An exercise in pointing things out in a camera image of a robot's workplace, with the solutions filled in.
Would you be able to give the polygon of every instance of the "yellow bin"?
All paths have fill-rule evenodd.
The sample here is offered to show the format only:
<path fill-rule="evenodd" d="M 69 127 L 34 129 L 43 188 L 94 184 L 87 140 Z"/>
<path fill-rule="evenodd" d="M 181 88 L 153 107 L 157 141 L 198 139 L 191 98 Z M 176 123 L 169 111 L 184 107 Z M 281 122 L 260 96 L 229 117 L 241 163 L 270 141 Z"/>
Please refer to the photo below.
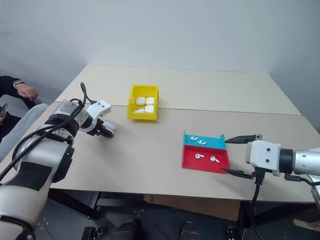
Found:
<path fill-rule="evenodd" d="M 144 108 L 136 105 L 137 97 L 154 98 L 153 113 L 138 113 L 135 110 Z M 157 85 L 132 85 L 130 97 L 128 100 L 128 119 L 135 120 L 157 120 L 159 90 Z"/>

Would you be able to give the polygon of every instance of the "black shoe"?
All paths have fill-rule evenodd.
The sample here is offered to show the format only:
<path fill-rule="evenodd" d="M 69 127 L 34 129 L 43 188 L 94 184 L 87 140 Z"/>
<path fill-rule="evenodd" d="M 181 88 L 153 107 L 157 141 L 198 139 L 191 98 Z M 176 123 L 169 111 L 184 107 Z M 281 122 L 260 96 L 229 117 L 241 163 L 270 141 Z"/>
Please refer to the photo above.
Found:
<path fill-rule="evenodd" d="M 179 240 L 201 240 L 200 234 L 192 221 L 186 221 L 181 227 Z"/>
<path fill-rule="evenodd" d="M 112 235 L 111 240 L 140 240 L 140 233 L 140 221 L 138 219 L 128 220 L 118 227 Z"/>

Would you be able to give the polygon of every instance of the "white earbud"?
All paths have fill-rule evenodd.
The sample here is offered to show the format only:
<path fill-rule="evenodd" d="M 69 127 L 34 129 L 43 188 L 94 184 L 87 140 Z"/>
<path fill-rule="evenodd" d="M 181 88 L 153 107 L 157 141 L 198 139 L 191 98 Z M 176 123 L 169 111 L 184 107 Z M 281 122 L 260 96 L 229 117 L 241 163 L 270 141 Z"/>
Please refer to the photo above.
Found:
<path fill-rule="evenodd" d="M 198 137 L 194 137 L 194 136 L 191 136 L 191 137 L 190 137 L 190 140 L 191 140 L 191 141 L 195 141 L 195 140 L 197 140 L 197 139 L 198 139 Z"/>
<path fill-rule="evenodd" d="M 207 144 L 207 142 L 206 142 L 206 141 L 199 140 L 199 141 L 198 141 L 198 144 L 199 144 L 199 145 L 205 145 L 205 144 Z"/>
<path fill-rule="evenodd" d="M 210 161 L 211 161 L 211 162 L 217 162 L 217 163 L 220 163 L 220 161 L 219 161 L 218 159 L 216 159 L 216 157 L 215 157 L 215 156 L 211 156 L 211 157 L 210 157 Z"/>
<path fill-rule="evenodd" d="M 196 153 L 195 154 L 195 158 L 196 159 L 200 159 L 200 158 L 204 158 L 205 156 L 204 155 L 201 155 L 201 154 L 199 154 L 199 153 Z"/>

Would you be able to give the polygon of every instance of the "black sleeve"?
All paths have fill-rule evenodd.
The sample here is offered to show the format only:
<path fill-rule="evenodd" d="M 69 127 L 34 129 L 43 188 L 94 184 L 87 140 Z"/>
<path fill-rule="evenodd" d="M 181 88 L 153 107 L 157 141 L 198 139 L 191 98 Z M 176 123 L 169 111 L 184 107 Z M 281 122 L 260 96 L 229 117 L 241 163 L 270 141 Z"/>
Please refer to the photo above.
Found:
<path fill-rule="evenodd" d="M 13 78 L 12 76 L 0 76 L 0 97 L 8 94 L 12 97 L 21 99 L 28 109 L 33 108 L 36 105 L 35 102 L 20 96 L 14 88 L 14 81 L 16 80 L 19 80 L 19 78 Z"/>
<path fill-rule="evenodd" d="M 16 97 L 18 95 L 17 90 L 14 88 L 14 81 L 19 80 L 12 76 L 0 76 L 0 97 L 8 94 Z"/>

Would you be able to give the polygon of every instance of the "table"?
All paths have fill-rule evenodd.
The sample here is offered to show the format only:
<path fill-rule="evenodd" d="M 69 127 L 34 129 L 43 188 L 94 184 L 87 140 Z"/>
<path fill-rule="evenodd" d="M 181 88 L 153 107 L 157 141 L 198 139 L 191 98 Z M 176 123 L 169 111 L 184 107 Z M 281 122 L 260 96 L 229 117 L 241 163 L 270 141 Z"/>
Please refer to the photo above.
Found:
<path fill-rule="evenodd" d="M 90 98 L 112 104 L 111 114 L 102 119 L 115 124 L 117 132 L 111 139 L 78 132 L 69 172 L 52 184 L 55 189 L 251 200 L 255 189 L 251 180 L 181 167 L 184 130 L 210 137 L 225 134 L 226 139 L 260 133 L 263 140 L 291 149 L 320 145 L 320 135 L 266 73 L 100 65 L 87 65 L 28 133 L 43 124 L 62 99 L 80 98 L 80 82 L 86 84 Z M 127 119 L 132 84 L 159 85 L 156 122 Z M 245 145 L 229 144 L 227 151 L 231 168 L 253 171 L 245 163 Z M 0 169 L 9 163 L 9 156 Z M 4 180 L 13 174 L 11 170 Z M 306 184 L 271 174 L 266 175 L 258 200 L 313 202 Z"/>

